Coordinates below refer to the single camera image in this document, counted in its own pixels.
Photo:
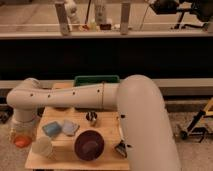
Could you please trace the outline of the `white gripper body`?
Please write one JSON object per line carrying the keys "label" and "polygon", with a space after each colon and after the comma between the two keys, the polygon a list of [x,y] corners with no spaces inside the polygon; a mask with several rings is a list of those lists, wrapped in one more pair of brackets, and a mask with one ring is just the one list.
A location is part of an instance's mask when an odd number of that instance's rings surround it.
{"label": "white gripper body", "polygon": [[37,119],[36,118],[34,118],[33,120],[31,120],[29,122],[20,122],[20,121],[17,121],[15,118],[13,118],[11,120],[9,140],[11,143],[14,144],[14,139],[17,136],[28,136],[31,138],[31,143],[32,143],[35,140],[36,131],[37,131]]}

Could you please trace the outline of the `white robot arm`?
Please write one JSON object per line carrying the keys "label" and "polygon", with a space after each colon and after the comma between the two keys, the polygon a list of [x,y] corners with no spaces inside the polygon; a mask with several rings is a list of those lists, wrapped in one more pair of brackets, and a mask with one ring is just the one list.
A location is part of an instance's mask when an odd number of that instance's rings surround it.
{"label": "white robot arm", "polygon": [[119,83],[47,90],[28,78],[7,95],[15,124],[30,125],[41,107],[111,109],[118,112],[131,171],[182,171],[162,93],[144,75]]}

